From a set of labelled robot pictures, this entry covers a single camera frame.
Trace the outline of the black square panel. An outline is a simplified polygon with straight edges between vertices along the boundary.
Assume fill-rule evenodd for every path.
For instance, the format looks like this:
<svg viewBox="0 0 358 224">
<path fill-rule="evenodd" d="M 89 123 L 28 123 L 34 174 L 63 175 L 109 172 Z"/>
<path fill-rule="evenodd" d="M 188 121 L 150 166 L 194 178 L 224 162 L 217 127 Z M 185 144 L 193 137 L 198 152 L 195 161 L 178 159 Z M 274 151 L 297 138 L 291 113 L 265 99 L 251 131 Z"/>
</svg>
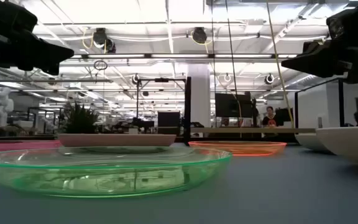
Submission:
<svg viewBox="0 0 358 224">
<path fill-rule="evenodd" d="M 180 134 L 180 113 L 179 112 L 158 112 L 157 128 L 159 134 Z"/>
</svg>

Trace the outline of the orange transparent plastic plate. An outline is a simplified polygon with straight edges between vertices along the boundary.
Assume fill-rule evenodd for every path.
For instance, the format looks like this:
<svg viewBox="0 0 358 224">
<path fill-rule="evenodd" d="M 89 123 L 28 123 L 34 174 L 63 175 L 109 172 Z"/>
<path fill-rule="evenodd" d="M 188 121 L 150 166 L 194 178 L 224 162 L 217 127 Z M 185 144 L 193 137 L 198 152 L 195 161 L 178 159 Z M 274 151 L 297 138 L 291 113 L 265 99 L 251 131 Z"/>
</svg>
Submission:
<svg viewBox="0 0 358 224">
<path fill-rule="evenodd" d="M 190 141 L 191 147 L 230 152 L 233 156 L 271 156 L 283 152 L 285 142 L 268 141 Z"/>
</svg>

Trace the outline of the white pillar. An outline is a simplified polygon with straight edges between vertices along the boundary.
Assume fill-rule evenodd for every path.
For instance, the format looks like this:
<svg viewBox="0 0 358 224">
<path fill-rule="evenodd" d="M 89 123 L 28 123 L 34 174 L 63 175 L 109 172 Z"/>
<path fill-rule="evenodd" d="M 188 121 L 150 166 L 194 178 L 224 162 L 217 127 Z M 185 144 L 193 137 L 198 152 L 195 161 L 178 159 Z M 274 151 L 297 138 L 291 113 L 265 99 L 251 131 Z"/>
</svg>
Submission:
<svg viewBox="0 0 358 224">
<path fill-rule="evenodd" d="M 211 126 L 211 91 L 208 64 L 189 64 L 191 77 L 191 122 L 199 122 L 204 127 Z"/>
</svg>

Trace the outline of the black metal table frame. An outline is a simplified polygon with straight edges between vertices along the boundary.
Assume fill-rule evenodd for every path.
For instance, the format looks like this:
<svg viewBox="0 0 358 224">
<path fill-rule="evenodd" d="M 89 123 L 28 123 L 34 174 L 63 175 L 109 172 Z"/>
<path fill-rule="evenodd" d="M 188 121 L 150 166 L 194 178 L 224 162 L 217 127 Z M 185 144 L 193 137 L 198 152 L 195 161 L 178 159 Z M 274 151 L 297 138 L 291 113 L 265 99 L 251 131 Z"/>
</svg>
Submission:
<svg viewBox="0 0 358 224">
<path fill-rule="evenodd" d="M 57 140 L 58 137 L 54 135 L 36 135 L 36 136 L 4 136 L 0 137 L 0 142 L 24 142 L 24 141 L 54 141 Z M 246 136 L 243 138 L 235 138 L 232 136 L 224 137 L 222 134 L 213 133 L 211 136 L 206 138 L 197 138 L 191 137 L 189 140 L 185 140 L 184 137 L 176 137 L 175 143 L 185 143 L 187 144 L 189 141 L 271 141 L 271 142 L 285 142 L 290 145 L 300 146 L 300 143 L 296 139 L 296 134 L 293 133 L 283 133 L 279 134 L 276 137 L 262 138 L 258 137 L 256 133 L 251 133 L 250 136 Z"/>
</svg>

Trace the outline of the small green potted plant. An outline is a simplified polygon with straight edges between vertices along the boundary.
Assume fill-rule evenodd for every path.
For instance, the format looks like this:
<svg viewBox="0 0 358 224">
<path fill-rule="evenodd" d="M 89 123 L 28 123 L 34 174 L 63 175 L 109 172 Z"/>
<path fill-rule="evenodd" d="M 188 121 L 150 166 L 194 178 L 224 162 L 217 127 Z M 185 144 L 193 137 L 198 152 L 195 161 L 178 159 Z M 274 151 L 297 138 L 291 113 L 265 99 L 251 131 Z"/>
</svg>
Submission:
<svg viewBox="0 0 358 224">
<path fill-rule="evenodd" d="M 65 134 L 96 134 L 98 114 L 93 109 L 86 109 L 84 105 L 74 102 L 67 103 L 63 108 L 63 118 L 59 128 Z"/>
</svg>

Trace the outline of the green transparent plastic plate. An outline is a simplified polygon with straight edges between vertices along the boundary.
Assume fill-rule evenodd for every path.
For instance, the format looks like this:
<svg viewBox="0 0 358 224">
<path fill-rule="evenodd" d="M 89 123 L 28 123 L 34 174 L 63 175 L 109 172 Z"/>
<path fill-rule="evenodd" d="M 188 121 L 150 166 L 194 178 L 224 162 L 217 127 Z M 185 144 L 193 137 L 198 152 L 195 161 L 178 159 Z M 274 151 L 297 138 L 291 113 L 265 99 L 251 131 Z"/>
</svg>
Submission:
<svg viewBox="0 0 358 224">
<path fill-rule="evenodd" d="M 0 151 L 0 185 L 56 197 L 131 197 L 188 190 L 232 154 L 194 147 L 58 147 Z"/>
</svg>

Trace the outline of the pink transparent plastic plate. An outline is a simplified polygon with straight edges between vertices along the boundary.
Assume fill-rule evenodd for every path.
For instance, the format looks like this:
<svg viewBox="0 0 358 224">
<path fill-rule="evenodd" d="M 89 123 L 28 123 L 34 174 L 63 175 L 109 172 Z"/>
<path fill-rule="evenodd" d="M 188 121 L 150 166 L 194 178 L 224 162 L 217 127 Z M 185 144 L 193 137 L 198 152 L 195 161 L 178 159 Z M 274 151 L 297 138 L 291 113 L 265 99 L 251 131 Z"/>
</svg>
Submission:
<svg viewBox="0 0 358 224">
<path fill-rule="evenodd" d="M 0 151 L 14 151 L 23 149 L 48 149 L 60 147 L 59 140 L 40 141 L 0 141 Z"/>
</svg>

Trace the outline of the black computer monitor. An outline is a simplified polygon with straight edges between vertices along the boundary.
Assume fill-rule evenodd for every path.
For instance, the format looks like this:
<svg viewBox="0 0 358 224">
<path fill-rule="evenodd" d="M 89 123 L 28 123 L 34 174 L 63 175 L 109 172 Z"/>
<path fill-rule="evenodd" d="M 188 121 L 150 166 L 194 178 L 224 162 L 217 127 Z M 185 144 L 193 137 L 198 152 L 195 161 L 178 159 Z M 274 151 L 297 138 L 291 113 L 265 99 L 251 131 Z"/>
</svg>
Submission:
<svg viewBox="0 0 358 224">
<path fill-rule="evenodd" d="M 220 118 L 251 118 L 252 100 L 249 92 L 245 95 L 233 95 L 231 93 L 215 94 L 215 113 Z"/>
</svg>

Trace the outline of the salmon pink opaque plate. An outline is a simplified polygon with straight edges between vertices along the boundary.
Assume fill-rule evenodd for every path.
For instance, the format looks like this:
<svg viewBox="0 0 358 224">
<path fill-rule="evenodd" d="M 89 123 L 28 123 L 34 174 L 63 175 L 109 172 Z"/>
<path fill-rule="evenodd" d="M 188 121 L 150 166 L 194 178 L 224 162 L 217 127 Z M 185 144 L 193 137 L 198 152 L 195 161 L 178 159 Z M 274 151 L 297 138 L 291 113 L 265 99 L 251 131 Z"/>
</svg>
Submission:
<svg viewBox="0 0 358 224">
<path fill-rule="evenodd" d="M 59 134 L 65 147 L 94 146 L 170 146 L 174 134 Z"/>
</svg>

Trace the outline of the beige opaque plate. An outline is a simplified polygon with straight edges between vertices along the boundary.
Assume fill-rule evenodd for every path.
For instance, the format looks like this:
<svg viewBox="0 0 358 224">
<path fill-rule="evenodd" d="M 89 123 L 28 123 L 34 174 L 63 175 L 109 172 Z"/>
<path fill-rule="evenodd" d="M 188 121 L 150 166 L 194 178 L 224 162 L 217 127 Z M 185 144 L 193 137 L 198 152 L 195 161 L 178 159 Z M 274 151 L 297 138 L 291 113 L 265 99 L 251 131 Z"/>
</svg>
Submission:
<svg viewBox="0 0 358 224">
<path fill-rule="evenodd" d="M 320 128 L 316 136 L 332 153 L 358 162 L 358 126 Z"/>
</svg>

